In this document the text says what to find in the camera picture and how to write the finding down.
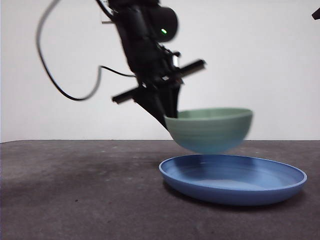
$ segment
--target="bowl rim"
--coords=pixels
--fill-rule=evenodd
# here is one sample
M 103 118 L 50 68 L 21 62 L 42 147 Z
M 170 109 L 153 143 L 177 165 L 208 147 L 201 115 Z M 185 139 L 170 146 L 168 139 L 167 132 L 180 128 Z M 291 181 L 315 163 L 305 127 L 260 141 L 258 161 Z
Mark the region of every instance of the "bowl rim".
M 251 109 L 245 107 L 204 107 L 204 108 L 196 108 L 196 109 L 187 109 L 178 111 L 178 113 L 184 112 L 194 112 L 194 111 L 201 111 L 201 110 L 221 110 L 221 109 L 233 109 L 233 110 L 244 110 L 244 112 L 235 113 L 227 116 L 209 116 L 209 117 L 192 117 L 192 118 L 175 118 L 175 117 L 168 117 L 164 115 L 164 119 L 167 121 L 176 121 L 176 122 L 188 122 L 188 121 L 207 121 L 207 120 L 227 120 L 227 119 L 235 119 L 241 117 L 252 116 L 254 112 Z

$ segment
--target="shallow blue bowl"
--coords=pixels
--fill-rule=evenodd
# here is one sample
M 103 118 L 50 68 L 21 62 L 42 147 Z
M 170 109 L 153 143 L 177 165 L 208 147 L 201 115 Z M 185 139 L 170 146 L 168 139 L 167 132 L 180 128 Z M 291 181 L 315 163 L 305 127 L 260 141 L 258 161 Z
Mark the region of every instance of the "shallow blue bowl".
M 235 206 L 287 200 L 307 180 L 307 175 L 294 166 L 235 155 L 177 156 L 163 161 L 159 169 L 166 183 L 187 196 Z

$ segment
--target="black cable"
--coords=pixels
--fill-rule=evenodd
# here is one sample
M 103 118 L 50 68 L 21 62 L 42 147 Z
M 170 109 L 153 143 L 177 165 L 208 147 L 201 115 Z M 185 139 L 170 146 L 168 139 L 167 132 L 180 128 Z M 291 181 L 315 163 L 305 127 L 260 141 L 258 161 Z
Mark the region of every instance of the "black cable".
M 52 12 L 52 10 L 55 8 L 55 6 L 60 2 L 60 0 L 53 0 L 51 2 L 51 4 L 48 6 L 48 8 L 45 10 L 44 14 L 41 16 L 41 19 L 39 21 L 39 24 L 37 26 L 37 29 L 36 29 L 36 47 L 37 47 L 37 51 L 38 51 L 38 54 L 39 54 L 39 57 L 41 59 L 41 62 L 42 62 L 42 65 L 48 75 L 48 77 L 50 78 L 51 82 L 53 83 L 53 85 L 58 89 L 58 91 L 64 95 L 66 98 L 68 99 L 71 99 L 71 100 L 74 100 L 74 101 L 84 101 L 84 100 L 87 100 L 89 98 L 91 98 L 95 93 L 96 91 L 98 90 L 99 88 L 99 85 L 100 85 L 100 82 L 101 82 L 101 68 L 103 69 L 107 69 L 113 73 L 116 73 L 116 74 L 119 74 L 119 75 L 122 75 L 122 76 L 126 76 L 126 77 L 135 77 L 134 75 L 127 75 L 127 74 L 124 74 L 124 73 L 120 73 L 116 70 L 113 70 L 109 67 L 106 67 L 106 66 L 99 66 L 98 68 L 98 76 L 97 76 L 97 81 L 95 83 L 95 86 L 94 88 L 92 89 L 92 91 L 87 95 L 87 96 L 84 96 L 84 97 L 81 97 L 81 98 L 76 98 L 76 97 L 73 97 L 73 96 L 70 96 L 69 94 L 67 94 L 66 92 L 64 92 L 60 87 L 59 85 L 56 83 L 56 81 L 54 80 L 52 74 L 50 73 L 49 69 L 48 69 L 48 66 L 45 62 L 45 59 L 44 59 L 44 56 L 42 54 L 42 50 L 41 50 L 41 34 L 42 34 L 42 30 L 43 30 L 43 27 L 44 27 L 44 24 L 48 18 L 48 16 L 50 15 L 50 13 Z M 106 12 L 108 12 L 104 6 L 102 5 L 102 3 L 100 2 L 100 0 L 96 0 L 96 2 L 98 3 L 98 5 L 101 7 L 101 9 L 103 10 L 103 12 L 105 14 L 107 14 Z M 112 18 L 112 15 L 108 12 L 107 16 L 109 18 Z

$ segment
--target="black bar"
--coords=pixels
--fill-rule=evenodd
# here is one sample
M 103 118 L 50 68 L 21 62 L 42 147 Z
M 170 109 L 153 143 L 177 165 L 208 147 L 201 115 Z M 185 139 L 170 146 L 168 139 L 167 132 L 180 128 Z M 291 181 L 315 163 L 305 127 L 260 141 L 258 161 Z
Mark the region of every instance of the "black bar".
M 117 96 L 114 96 L 114 97 L 112 98 L 112 101 L 113 101 L 113 102 L 116 102 L 117 104 L 123 103 L 123 102 L 125 102 L 125 101 L 127 101 L 127 100 L 132 99 L 133 96 L 134 96 L 134 94 L 135 94 L 138 90 L 139 90 L 139 87 L 134 88 L 134 89 L 131 89 L 131 90 L 126 91 L 126 92 L 124 92 L 124 93 L 121 93 L 121 94 L 119 94 L 119 95 L 117 95 Z
M 181 77 L 183 78 L 183 77 L 190 75 L 196 71 L 204 69 L 205 64 L 206 64 L 206 62 L 204 60 L 198 60 L 198 61 L 195 61 L 194 63 L 191 63 L 183 68 L 180 68 L 180 70 L 178 72 L 181 74 Z

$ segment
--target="dark gray floor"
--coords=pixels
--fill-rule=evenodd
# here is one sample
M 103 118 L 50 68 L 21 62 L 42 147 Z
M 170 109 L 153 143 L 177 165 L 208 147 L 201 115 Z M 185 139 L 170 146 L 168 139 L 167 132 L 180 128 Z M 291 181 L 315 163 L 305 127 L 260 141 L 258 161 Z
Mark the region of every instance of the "dark gray floor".
M 230 151 L 308 175 L 295 197 L 259 207 L 206 203 L 167 186 L 159 163 L 189 153 L 173 141 L 2 143 L 2 239 L 320 239 L 320 141 L 247 141 Z

